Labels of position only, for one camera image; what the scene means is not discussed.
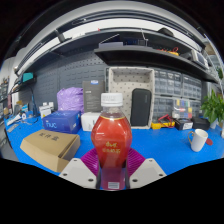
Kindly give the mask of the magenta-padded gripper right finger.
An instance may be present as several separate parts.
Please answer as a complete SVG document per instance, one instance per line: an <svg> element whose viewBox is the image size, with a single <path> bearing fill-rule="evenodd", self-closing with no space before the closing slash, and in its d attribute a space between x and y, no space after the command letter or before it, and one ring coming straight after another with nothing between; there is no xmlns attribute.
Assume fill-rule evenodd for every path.
<svg viewBox="0 0 224 224"><path fill-rule="evenodd" d="M135 189L157 181L166 174L153 158L146 159L131 148L126 160L126 188Z"/></svg>

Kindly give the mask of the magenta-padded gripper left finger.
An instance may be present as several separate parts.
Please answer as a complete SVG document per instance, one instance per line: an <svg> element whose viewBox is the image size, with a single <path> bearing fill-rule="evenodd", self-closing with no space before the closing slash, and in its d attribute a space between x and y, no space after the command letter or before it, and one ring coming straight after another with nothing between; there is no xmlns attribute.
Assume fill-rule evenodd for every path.
<svg viewBox="0 0 224 224"><path fill-rule="evenodd" d="M99 189L101 177L96 149L89 150L81 158L73 158L60 177L84 188Z"/></svg>

